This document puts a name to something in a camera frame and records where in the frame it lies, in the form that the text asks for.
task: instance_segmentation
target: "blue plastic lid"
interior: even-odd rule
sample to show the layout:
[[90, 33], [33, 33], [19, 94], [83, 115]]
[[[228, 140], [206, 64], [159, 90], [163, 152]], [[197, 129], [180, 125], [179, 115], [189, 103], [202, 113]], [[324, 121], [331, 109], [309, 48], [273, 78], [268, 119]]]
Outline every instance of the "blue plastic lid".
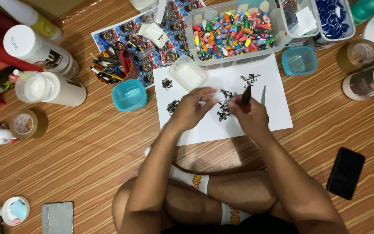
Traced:
[[112, 89], [111, 95], [113, 104], [122, 112], [135, 111], [147, 104], [147, 92], [137, 79], [119, 82]]
[[311, 74], [317, 69], [317, 56], [309, 46], [290, 48], [282, 54], [282, 66], [288, 76]]

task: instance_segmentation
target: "black shorts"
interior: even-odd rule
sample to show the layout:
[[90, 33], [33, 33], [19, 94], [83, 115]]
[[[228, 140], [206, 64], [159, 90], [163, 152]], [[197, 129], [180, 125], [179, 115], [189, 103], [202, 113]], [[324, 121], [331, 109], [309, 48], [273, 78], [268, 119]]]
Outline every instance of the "black shorts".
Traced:
[[256, 214], [239, 225], [177, 224], [161, 234], [298, 234], [295, 224], [270, 214]]

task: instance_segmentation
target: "wood grain surface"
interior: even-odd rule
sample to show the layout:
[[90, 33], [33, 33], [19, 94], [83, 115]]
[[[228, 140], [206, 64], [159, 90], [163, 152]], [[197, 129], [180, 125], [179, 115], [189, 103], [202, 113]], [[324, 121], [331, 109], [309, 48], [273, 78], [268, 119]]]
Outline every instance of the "wood grain surface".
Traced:
[[[160, 132], [154, 88], [147, 90], [145, 108], [122, 113], [112, 104], [112, 86], [101, 83], [89, 69], [89, 54], [97, 52], [90, 33], [138, 12], [128, 0], [101, 0], [87, 6], [85, 2], [55, 22], [64, 32], [60, 45], [80, 64], [74, 80], [87, 88], [85, 103], [78, 107], [26, 104], [12, 90], [0, 109], [0, 123], [28, 108], [42, 110], [49, 119], [43, 137], [0, 147], [0, 207], [16, 195], [31, 204], [28, 219], [9, 227], [12, 234], [41, 233], [42, 205], [66, 201], [74, 202], [74, 233], [116, 233], [112, 198], [122, 183], [137, 175], [145, 148]], [[358, 27], [350, 41], [360, 38], [363, 28]], [[346, 42], [317, 51], [318, 69], [310, 75], [285, 76], [281, 53], [276, 55], [294, 128], [274, 135], [324, 186], [341, 146], [362, 153], [366, 163], [353, 200], [331, 196], [351, 233], [374, 234], [374, 99], [356, 102], [342, 91], [347, 74], [338, 68], [335, 57]], [[181, 146], [174, 163], [211, 175], [264, 168], [257, 147], [246, 136]]]

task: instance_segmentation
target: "duct tape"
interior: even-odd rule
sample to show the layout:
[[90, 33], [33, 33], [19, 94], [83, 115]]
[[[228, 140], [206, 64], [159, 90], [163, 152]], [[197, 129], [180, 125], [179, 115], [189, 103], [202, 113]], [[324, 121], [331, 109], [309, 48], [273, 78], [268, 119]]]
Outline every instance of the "duct tape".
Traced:
[[10, 130], [18, 139], [39, 138], [49, 126], [47, 116], [38, 110], [24, 109], [13, 114]]
[[[356, 60], [356, 54], [361, 56], [361, 61]], [[344, 45], [337, 53], [337, 65], [348, 73], [374, 65], [374, 42], [358, 39]]]

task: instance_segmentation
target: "pen holder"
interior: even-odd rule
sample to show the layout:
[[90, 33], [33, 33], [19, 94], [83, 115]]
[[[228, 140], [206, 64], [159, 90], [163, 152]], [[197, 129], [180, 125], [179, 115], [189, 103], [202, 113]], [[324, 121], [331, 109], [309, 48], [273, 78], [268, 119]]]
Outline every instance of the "pen holder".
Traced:
[[[98, 80], [100, 80], [102, 83], [105, 83], [105, 84], [107, 84], [107, 85], [116, 85], [117, 83], [122, 82], [122, 81], [124, 81], [124, 80], [128, 80], [128, 79], [137, 79], [137, 78], [138, 78], [138, 70], [137, 70], [137, 68], [136, 68], [136, 66], [135, 66], [135, 61], [134, 61], [134, 59], [132, 58], [132, 56], [130, 56], [130, 58], [131, 58], [131, 62], [129, 63], [129, 73], [128, 73], [128, 75], [127, 75], [126, 77], [122, 77], [123, 80], [119, 80], [119, 81], [116, 82], [116, 83], [110, 83], [108, 80], [106, 80], [105, 78], [101, 77], [100, 75], [96, 75], [96, 78], [97, 78]], [[96, 64], [96, 63], [93, 64], [93, 67], [96, 68], [96, 69], [98, 69], [98, 70], [103, 70], [103, 69], [105, 69], [102, 65], [99, 65], [99, 64]]]

